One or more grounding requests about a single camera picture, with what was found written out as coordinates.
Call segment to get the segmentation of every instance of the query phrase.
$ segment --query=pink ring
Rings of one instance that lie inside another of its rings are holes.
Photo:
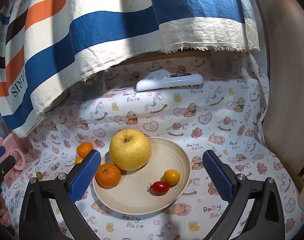
[[[10,148],[9,153],[12,153],[12,151],[16,151],[18,156],[22,160],[22,163],[20,165],[15,165],[13,168],[17,171],[22,171],[25,168],[25,164],[26,164],[25,157],[24,157],[22,151],[18,148],[15,148],[15,147]]]

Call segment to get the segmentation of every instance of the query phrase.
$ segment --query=yellow apple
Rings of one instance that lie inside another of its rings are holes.
[[[113,136],[110,157],[124,171],[135,171],[145,165],[152,155],[152,146],[140,131],[125,129]]]

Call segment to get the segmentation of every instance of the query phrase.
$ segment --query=metal screw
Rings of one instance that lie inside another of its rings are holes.
[[[31,178],[31,179],[29,180],[29,183],[30,183],[30,184],[33,184],[33,183],[36,182],[36,180],[37,180],[37,178],[35,178],[35,177],[34,177],[34,178]]]
[[[59,180],[66,179],[66,174],[65,173],[61,173],[60,175],[58,175],[58,179]]]
[[[268,177],[268,182],[275,183],[275,180],[274,180],[274,178]]]
[[[237,179],[239,179],[239,180],[245,180],[245,178],[246,178],[246,176],[243,175],[242,173],[239,173],[236,177],[237,177]]]

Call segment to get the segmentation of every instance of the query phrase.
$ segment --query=baby bear print fabric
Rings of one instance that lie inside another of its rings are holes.
[[[133,128],[183,147],[192,164],[189,184],[171,206],[142,216],[109,209],[90,185],[76,205],[100,239],[203,239],[227,207],[203,168],[201,156],[208,149],[235,173],[243,173],[249,179],[275,179],[286,239],[291,239],[304,222],[304,212],[297,205],[298,191],[288,172],[263,146],[261,122],[268,107],[268,78],[251,55],[227,52],[227,58],[240,66],[227,72],[228,76],[214,76],[211,57],[174,58],[111,68],[106,74],[108,92],[91,101],[82,101],[76,86],[69,89],[68,98],[48,112],[47,119],[30,134],[25,169],[12,177],[10,185],[3,186],[15,228],[18,229],[26,185],[37,171],[43,173],[43,180],[68,173],[79,143],[91,142],[103,156],[116,132]],[[139,79],[148,73],[158,75],[160,70],[197,71],[203,75],[204,84],[135,93],[133,88]],[[248,203],[231,238],[241,233],[252,203]],[[62,232],[71,237],[54,201],[52,206]]]

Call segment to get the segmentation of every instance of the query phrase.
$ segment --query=pink object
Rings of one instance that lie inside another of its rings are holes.
[[[22,152],[24,150],[24,144],[22,139],[11,132],[4,140],[0,137],[0,147],[1,146],[5,147],[6,153],[0,157],[0,163],[9,155],[14,156],[16,159],[16,165],[4,176],[4,183],[8,185],[13,173],[22,171],[25,168],[26,161]]]

